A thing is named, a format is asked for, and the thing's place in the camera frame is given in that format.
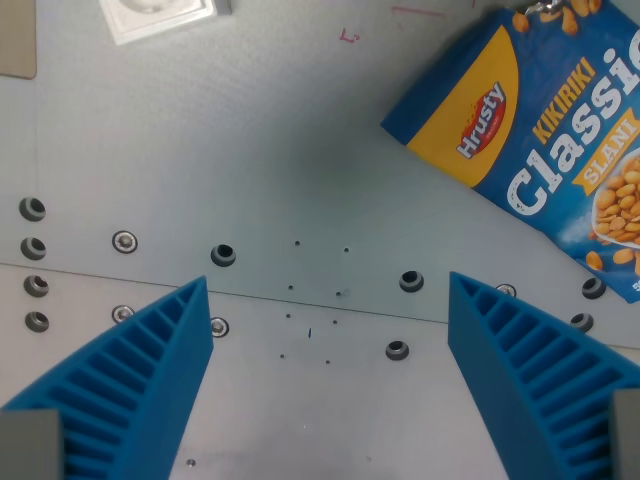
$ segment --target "screw hole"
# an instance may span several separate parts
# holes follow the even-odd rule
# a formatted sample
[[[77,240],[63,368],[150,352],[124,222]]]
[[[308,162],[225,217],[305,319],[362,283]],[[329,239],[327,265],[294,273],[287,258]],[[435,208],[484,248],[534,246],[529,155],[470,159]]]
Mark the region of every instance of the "screw hole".
[[[607,286],[599,278],[590,278],[582,285],[582,296],[589,300],[600,298],[607,291]]]
[[[23,198],[20,201],[18,209],[20,210],[20,214],[23,218],[30,222],[39,222],[47,213],[44,208],[44,204],[37,198],[33,197]]]
[[[409,356],[409,345],[400,340],[395,340],[387,345],[387,358],[394,361],[404,360]]]
[[[24,318],[24,323],[27,325],[29,330],[42,333],[45,332],[49,328],[49,319],[44,313],[40,312],[30,312]]]
[[[25,238],[20,243],[20,251],[29,260],[42,260],[47,254],[47,248],[42,240],[38,238]]]
[[[420,272],[410,270],[400,277],[400,288],[407,293],[415,293],[424,286],[424,277]]]
[[[572,327],[577,328],[584,333],[587,333],[593,328],[593,316],[589,315],[588,313],[579,313],[570,320],[570,324]]]
[[[229,245],[220,244],[211,250],[211,261],[219,267],[230,267],[236,261],[236,252]]]
[[[24,289],[35,298],[42,298],[49,293],[49,284],[37,275],[31,275],[24,279]]]

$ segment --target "gray metal plate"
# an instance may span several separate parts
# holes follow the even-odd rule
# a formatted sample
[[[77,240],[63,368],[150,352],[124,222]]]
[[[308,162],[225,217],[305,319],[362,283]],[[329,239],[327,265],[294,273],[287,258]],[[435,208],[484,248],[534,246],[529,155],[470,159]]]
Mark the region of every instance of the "gray metal plate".
[[[18,245],[37,236],[46,269],[165,285],[205,274],[212,291],[440,322],[457,270],[640,346],[637,307],[585,300],[588,272],[379,127],[493,3],[400,2],[441,18],[393,0],[238,0],[229,19],[116,47],[97,3],[40,1],[37,79],[0,79],[0,261],[29,264]],[[27,195],[44,221],[19,216]],[[133,255],[111,247],[120,229],[137,235]],[[237,251],[231,268],[209,259],[220,243]],[[417,294],[398,287],[407,270],[425,276]]]
[[[0,266],[0,405],[112,327],[114,306],[137,310],[171,290],[44,272],[51,292],[33,299],[22,290],[33,273]],[[215,341],[172,479],[506,480],[446,325],[222,294],[210,303],[230,333]],[[25,326],[33,309],[48,316],[45,333]],[[410,355],[392,362],[385,347],[397,339]]]

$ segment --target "countersunk screw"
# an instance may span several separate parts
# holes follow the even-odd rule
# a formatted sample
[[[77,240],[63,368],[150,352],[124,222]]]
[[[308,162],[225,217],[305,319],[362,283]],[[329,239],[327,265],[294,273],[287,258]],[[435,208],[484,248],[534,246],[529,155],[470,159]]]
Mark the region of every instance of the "countersunk screw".
[[[120,253],[129,254],[138,249],[138,239],[133,233],[127,232],[126,230],[116,232],[113,235],[111,243],[113,244],[113,248]]]
[[[118,305],[111,312],[111,318],[116,323],[122,323],[125,320],[128,320],[129,317],[132,317],[134,313],[136,312],[133,308],[128,307],[127,305]]]

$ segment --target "red ink scribble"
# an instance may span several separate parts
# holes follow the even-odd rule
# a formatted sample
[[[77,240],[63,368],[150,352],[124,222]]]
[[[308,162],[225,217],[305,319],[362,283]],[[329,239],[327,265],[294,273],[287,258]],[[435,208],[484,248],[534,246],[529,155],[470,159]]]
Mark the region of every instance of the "red ink scribble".
[[[345,42],[349,42],[349,43],[355,43],[356,40],[360,40],[360,35],[354,35],[353,38],[348,38],[346,35],[347,35],[347,29],[343,28],[342,35],[340,36],[340,40],[344,40]]]
[[[422,8],[409,8],[409,7],[391,7],[391,10],[394,12],[404,12],[404,13],[417,13],[419,15],[427,15],[429,17],[440,17],[445,18],[447,16],[446,13],[436,12],[434,10],[424,10]]]

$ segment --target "metal bolt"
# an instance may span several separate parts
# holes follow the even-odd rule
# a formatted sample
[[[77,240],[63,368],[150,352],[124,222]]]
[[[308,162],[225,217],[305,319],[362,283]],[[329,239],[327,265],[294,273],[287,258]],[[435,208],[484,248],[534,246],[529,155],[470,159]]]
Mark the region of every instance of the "metal bolt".
[[[513,285],[509,285],[508,283],[503,283],[502,285],[498,285],[496,287],[496,290],[498,290],[499,292],[505,293],[510,297],[517,296],[516,289],[513,287]]]
[[[118,252],[125,254],[133,253],[138,248],[138,239],[136,236],[125,230],[116,232],[113,235],[111,243],[113,244],[113,248]]]
[[[129,319],[129,317],[132,317],[134,313],[136,312],[133,310],[133,308],[128,307],[127,305],[118,305],[111,312],[111,318],[116,323],[122,323],[125,320]]]
[[[222,338],[229,333],[229,323],[224,318],[214,317],[211,319],[211,334],[213,338]]]

